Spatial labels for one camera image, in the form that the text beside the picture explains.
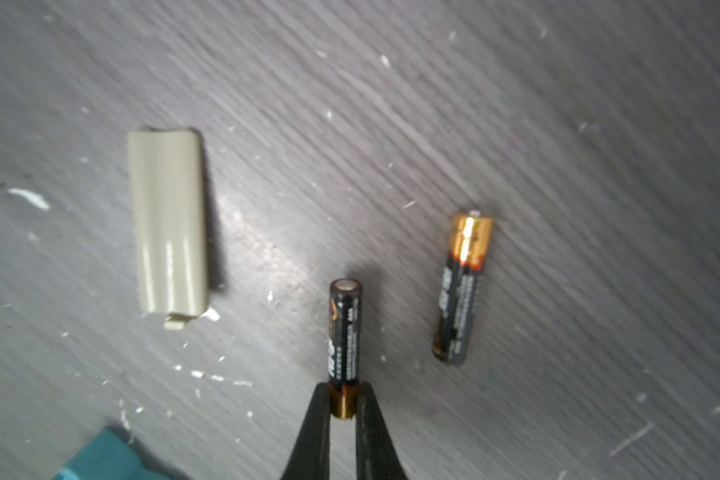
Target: battery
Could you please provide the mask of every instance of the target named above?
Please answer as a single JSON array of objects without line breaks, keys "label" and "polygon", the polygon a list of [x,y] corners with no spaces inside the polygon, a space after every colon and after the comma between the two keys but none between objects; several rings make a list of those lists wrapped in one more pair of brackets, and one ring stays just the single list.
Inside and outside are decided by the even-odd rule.
[{"label": "battery", "polygon": [[331,282],[331,321],[328,327],[328,390],[331,413],[349,419],[360,393],[360,319],[362,284],[351,278]]},{"label": "battery", "polygon": [[451,251],[438,302],[440,321],[432,345],[434,356],[449,365],[461,365],[467,358],[475,297],[493,225],[494,219],[480,210],[465,210],[454,216]]}]

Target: gray wooden table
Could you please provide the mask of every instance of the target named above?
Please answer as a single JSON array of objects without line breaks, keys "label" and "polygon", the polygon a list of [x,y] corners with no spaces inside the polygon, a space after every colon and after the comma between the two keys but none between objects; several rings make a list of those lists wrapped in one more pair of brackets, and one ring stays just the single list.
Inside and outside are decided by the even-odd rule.
[{"label": "gray wooden table", "polygon": [[[138,310],[142,125],[205,139],[218,322]],[[463,206],[500,213],[454,369]],[[0,478],[124,423],[178,479],[278,478],[347,274],[411,479],[720,478],[720,0],[0,2]]]}]

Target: beige battery cover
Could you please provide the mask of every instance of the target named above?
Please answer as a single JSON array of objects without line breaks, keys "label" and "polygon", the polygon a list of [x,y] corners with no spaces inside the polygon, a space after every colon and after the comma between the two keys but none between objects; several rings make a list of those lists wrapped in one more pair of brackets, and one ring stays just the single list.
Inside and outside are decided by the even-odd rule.
[{"label": "beige battery cover", "polygon": [[168,313],[176,330],[208,307],[201,139],[135,131],[128,153],[141,309]]}]

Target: teal fabric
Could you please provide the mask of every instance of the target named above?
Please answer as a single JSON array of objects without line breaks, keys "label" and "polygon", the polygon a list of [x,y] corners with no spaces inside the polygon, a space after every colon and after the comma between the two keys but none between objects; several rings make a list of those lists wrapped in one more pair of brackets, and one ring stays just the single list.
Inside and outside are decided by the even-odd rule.
[{"label": "teal fabric", "polygon": [[54,480],[168,480],[149,472],[139,457],[105,428],[63,466]]}]

